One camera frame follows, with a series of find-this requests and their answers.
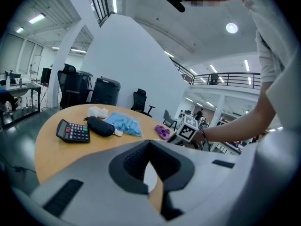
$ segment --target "white shirt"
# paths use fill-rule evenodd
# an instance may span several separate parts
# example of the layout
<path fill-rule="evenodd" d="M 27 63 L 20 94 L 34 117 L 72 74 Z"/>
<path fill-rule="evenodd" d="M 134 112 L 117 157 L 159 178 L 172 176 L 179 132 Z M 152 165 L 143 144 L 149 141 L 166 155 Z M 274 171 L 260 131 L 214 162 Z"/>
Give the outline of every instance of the white shirt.
<path fill-rule="evenodd" d="M 258 29 L 261 82 L 274 82 L 298 52 L 299 41 L 274 0 L 244 0 L 243 3 L 252 13 Z"/>

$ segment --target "gray floor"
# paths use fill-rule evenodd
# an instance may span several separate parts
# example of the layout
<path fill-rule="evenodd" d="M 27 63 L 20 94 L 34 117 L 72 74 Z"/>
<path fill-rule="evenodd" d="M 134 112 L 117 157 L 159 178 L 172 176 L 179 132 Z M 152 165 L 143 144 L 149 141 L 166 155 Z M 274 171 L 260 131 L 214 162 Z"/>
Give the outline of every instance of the gray floor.
<path fill-rule="evenodd" d="M 56 112 L 58 112 L 58 108 L 48 109 L 0 132 L 0 154 L 11 166 L 22 166 L 35 170 L 36 138 L 43 124 Z M 39 185 L 35 173 L 31 171 L 15 172 L 1 156 L 0 161 L 5 165 L 5 171 L 11 185 L 21 189 L 26 194 L 30 194 Z"/>

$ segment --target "ceiling light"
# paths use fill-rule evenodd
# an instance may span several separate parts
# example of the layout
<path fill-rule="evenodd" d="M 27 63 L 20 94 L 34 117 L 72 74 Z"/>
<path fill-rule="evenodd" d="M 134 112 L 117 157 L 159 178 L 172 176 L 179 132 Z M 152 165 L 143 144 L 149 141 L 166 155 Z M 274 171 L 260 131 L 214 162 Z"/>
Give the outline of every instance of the ceiling light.
<path fill-rule="evenodd" d="M 174 56 L 172 55 L 172 54 L 170 54 L 170 53 L 168 53 L 168 52 L 166 52 L 165 50 L 164 50 L 164 52 L 169 56 L 169 57 L 171 57 L 171 58 L 173 58 Z"/>
<path fill-rule="evenodd" d="M 117 4 L 116 4 L 116 0 L 113 0 L 113 8 L 114 8 L 114 13 L 117 13 Z"/>
<path fill-rule="evenodd" d="M 213 67 L 213 65 L 210 65 L 211 69 L 214 71 L 214 73 L 217 73 L 216 69 Z"/>
<path fill-rule="evenodd" d="M 236 33 L 238 31 L 237 25 L 233 23 L 227 24 L 226 29 L 229 33 Z"/>
<path fill-rule="evenodd" d="M 247 61 L 247 60 L 245 60 L 245 65 L 246 65 L 246 70 L 247 70 L 247 71 L 250 71 L 250 68 L 249 68 L 249 63 L 248 63 L 248 61 Z"/>
<path fill-rule="evenodd" d="M 37 15 L 36 17 L 34 17 L 33 19 L 29 20 L 29 22 L 31 24 L 34 24 L 35 22 L 37 22 L 37 21 L 39 21 L 39 20 L 41 20 L 41 19 L 43 19 L 45 17 L 46 17 L 46 15 L 43 14 L 43 13 L 41 13 L 41 14 Z"/>
<path fill-rule="evenodd" d="M 195 75 L 198 75 L 197 72 L 195 72 L 193 69 L 190 69 L 191 72 L 193 72 Z"/>
<path fill-rule="evenodd" d="M 83 51 L 83 50 L 78 50 L 78 49 L 71 49 L 71 51 L 74 51 L 74 52 L 79 52 L 79 53 L 86 53 L 86 51 Z"/>
<path fill-rule="evenodd" d="M 20 33 L 20 32 L 22 32 L 24 30 L 24 28 L 23 27 L 19 27 L 18 29 L 17 29 L 17 33 Z"/>
<path fill-rule="evenodd" d="M 206 103 L 207 103 L 208 105 L 210 105 L 210 106 L 214 107 L 214 105 L 213 105 L 213 104 L 211 104 L 210 102 L 206 101 Z"/>

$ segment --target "purple object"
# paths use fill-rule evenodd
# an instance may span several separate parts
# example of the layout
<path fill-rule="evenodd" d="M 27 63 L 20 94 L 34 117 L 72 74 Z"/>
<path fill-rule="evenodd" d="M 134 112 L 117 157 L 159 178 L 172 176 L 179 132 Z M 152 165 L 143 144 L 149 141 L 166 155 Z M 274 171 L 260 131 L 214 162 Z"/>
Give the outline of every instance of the purple object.
<path fill-rule="evenodd" d="M 163 126 L 156 126 L 155 131 L 158 133 L 158 135 L 163 139 L 167 140 L 170 138 L 170 130 L 165 129 Z"/>

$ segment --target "wooden table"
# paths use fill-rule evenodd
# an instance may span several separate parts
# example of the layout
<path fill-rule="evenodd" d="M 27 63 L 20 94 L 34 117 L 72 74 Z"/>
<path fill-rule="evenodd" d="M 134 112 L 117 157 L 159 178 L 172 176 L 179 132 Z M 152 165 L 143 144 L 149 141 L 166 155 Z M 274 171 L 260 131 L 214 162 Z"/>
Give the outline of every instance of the wooden table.
<path fill-rule="evenodd" d="M 90 143 L 67 144 L 55 135 L 57 125 L 61 119 L 71 123 L 86 125 L 87 122 L 83 121 L 83 119 L 87 117 L 88 108 L 91 106 L 97 106 L 99 108 L 105 107 L 109 111 L 109 115 L 112 112 L 118 112 L 138 118 L 143 137 L 136 137 L 126 133 L 124 133 L 122 137 L 115 135 L 110 137 L 101 137 L 90 131 Z M 77 105 L 61 110 L 48 119 L 48 121 L 41 128 L 36 140 L 34 165 L 38 180 L 40 183 L 45 182 L 52 175 L 56 174 L 72 162 L 85 155 L 107 150 L 127 143 L 147 139 L 160 139 L 155 131 L 156 125 L 161 125 L 165 128 L 168 128 L 147 115 L 112 105 Z M 155 188 L 149 194 L 151 204 L 158 211 L 161 209 L 162 193 L 163 184 L 158 178 Z"/>

